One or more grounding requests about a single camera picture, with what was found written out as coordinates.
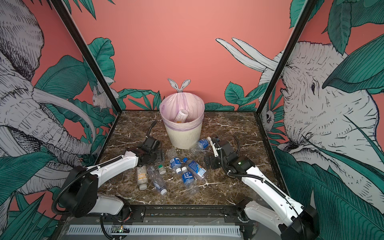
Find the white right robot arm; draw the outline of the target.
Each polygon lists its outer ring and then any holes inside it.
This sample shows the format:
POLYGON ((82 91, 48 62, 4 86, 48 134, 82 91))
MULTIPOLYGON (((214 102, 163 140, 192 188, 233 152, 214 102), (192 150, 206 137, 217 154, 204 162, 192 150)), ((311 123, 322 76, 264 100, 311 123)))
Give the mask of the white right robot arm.
POLYGON ((255 191, 267 204, 263 207, 251 198, 238 204, 242 222, 254 221, 268 227, 283 240, 315 240, 320 235, 318 212, 304 207, 271 182, 248 157, 239 156, 228 141, 208 138, 214 154, 206 157, 206 165, 221 168, 232 179, 239 179, 255 191))

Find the blue label white cap bottle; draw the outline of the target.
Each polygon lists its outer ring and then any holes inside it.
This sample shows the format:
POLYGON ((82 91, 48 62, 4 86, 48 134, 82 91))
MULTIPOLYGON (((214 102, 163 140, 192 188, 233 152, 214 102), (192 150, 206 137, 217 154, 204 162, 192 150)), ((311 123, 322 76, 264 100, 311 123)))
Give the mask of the blue label white cap bottle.
POLYGON ((182 173, 182 163, 175 148, 167 150, 167 160, 170 161, 170 167, 176 174, 182 173))

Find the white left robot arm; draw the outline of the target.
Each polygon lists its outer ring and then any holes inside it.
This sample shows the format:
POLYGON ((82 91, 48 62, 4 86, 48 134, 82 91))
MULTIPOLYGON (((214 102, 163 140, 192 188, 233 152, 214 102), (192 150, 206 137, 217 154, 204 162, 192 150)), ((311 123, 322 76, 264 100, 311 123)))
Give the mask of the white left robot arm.
POLYGON ((160 149, 162 143, 146 137, 134 148, 104 163, 90 167, 73 168, 57 196, 53 198, 51 209, 57 215, 71 214, 76 218, 86 215, 111 215, 117 221, 125 222, 132 214, 130 203, 123 197, 111 197, 99 193, 99 187, 115 176, 136 167, 163 160, 160 149))

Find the clear green label bottle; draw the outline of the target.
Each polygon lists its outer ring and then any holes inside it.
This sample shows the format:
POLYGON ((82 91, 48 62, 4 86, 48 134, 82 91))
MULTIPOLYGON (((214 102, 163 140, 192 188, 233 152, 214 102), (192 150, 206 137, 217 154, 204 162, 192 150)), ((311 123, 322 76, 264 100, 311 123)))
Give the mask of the clear green label bottle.
POLYGON ((158 165, 158 171, 160 175, 164 175, 166 173, 166 169, 163 165, 158 165))

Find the white yellow label bottle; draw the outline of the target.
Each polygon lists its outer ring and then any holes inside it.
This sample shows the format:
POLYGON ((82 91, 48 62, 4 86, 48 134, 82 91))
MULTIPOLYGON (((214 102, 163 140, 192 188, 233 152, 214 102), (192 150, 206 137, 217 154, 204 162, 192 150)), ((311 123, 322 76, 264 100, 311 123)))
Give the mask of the white yellow label bottle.
POLYGON ((185 123, 188 116, 189 116, 189 112, 187 110, 180 109, 177 116, 175 117, 174 122, 178 124, 185 123))

